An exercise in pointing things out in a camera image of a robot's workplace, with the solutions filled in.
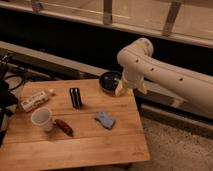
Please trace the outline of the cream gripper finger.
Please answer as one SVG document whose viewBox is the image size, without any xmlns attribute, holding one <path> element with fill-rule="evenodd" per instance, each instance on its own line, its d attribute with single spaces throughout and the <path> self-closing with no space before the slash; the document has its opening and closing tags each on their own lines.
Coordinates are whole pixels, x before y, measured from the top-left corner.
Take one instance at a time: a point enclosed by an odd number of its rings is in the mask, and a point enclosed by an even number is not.
<svg viewBox="0 0 213 171">
<path fill-rule="evenodd" d="M 146 86 L 145 86 L 144 83 L 141 83 L 141 84 L 140 84 L 138 90 L 139 90 L 141 93 L 143 93 L 143 94 L 146 94 L 146 93 L 147 93 L 147 88 L 146 88 Z"/>
<path fill-rule="evenodd" d="M 121 96 L 123 94 L 125 94 L 127 91 L 127 89 L 124 87 L 123 85 L 123 82 L 120 81 L 116 87 L 116 90 L 115 90 L 115 95 L 116 96 Z"/>
</svg>

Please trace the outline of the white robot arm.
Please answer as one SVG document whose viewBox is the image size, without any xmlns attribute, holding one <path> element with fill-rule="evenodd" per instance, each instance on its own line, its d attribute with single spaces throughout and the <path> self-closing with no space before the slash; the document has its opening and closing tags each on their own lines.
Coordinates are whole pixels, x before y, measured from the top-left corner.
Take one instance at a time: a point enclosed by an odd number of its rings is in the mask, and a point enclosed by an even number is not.
<svg viewBox="0 0 213 171">
<path fill-rule="evenodd" d="M 123 72 L 115 94 L 120 96 L 127 89 L 146 94 L 144 79 L 148 78 L 213 114 L 213 76 L 156 60 L 153 51 L 149 39 L 139 38 L 118 52 L 117 61 Z"/>
</svg>

